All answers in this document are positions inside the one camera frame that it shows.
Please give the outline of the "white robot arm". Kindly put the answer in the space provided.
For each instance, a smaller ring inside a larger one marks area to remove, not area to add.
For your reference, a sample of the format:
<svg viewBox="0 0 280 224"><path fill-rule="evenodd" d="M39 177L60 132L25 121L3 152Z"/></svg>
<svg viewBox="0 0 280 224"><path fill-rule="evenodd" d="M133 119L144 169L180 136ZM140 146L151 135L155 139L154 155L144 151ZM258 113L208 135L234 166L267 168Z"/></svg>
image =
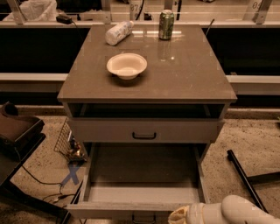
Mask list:
<svg viewBox="0 0 280 224"><path fill-rule="evenodd" d="M237 195L228 195L221 203L193 203L173 211L169 224L280 224L276 218Z"/></svg>

